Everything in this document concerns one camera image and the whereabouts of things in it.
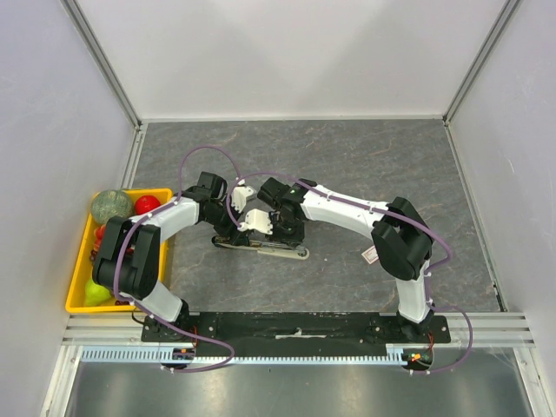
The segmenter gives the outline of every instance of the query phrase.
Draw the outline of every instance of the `black mounting plate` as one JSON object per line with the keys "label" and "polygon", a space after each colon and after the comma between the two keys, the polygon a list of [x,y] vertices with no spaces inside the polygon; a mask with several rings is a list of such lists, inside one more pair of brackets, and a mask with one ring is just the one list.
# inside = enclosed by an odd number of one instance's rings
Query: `black mounting plate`
{"label": "black mounting plate", "polygon": [[[229,343],[238,357],[380,356],[386,353],[388,343],[428,344],[428,332],[435,344],[451,341],[442,315],[433,316],[427,333],[411,340],[401,332],[395,314],[381,313],[207,312],[192,314],[187,327],[189,332],[196,329],[200,335]],[[146,317],[141,341],[180,343],[189,338]],[[200,342],[196,355],[227,356],[228,350]]]}

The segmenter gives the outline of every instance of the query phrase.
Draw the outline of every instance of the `white card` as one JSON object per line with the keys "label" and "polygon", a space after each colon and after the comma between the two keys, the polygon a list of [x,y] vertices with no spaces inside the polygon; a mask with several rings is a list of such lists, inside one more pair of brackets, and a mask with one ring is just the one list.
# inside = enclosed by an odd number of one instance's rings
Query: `white card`
{"label": "white card", "polygon": [[373,262],[378,261],[379,259],[379,256],[376,254],[376,248],[374,246],[371,246],[369,249],[363,252],[361,256],[365,258],[365,261],[367,261],[369,265]]}

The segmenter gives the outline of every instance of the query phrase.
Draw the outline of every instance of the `white panel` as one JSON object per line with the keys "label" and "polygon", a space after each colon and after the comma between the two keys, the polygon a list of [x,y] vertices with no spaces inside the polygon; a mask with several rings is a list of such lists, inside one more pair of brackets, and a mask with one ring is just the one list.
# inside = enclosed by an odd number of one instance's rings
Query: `white panel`
{"label": "white panel", "polygon": [[58,1],[0,2],[0,415],[38,415],[89,199],[132,128]]}
{"label": "white panel", "polygon": [[528,0],[453,122],[503,295],[556,392],[556,3]]}
{"label": "white panel", "polygon": [[142,118],[441,115],[504,0],[80,0]]}

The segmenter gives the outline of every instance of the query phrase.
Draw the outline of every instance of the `yellow bin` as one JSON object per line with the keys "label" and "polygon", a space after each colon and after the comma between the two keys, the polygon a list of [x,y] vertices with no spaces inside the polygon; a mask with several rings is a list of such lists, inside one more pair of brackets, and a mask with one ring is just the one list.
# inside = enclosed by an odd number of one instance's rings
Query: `yellow bin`
{"label": "yellow bin", "polygon": [[[171,189],[125,189],[124,190],[135,203],[142,195],[154,195],[161,204],[168,202],[172,198]],[[68,299],[66,300],[66,310],[72,314],[96,314],[119,311],[132,311],[133,306],[117,306],[116,299],[111,298],[95,307],[85,307],[85,283],[93,274],[93,264],[89,260],[90,251],[95,243],[95,229],[99,224],[90,215],[87,218],[79,255],[77,256],[76,268],[73,271],[71,285],[69,286]],[[160,247],[160,258],[158,263],[158,279],[163,281],[164,269],[166,268],[166,254],[168,253],[168,242],[163,242]]]}

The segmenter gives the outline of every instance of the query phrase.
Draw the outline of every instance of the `toy watermelon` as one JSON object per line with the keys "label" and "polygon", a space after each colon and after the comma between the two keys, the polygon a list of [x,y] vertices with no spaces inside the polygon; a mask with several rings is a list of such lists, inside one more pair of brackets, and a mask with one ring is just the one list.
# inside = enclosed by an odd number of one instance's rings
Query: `toy watermelon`
{"label": "toy watermelon", "polygon": [[130,217],[133,215],[133,200],[121,190],[107,189],[93,199],[90,213],[99,224],[106,223],[115,215]]}

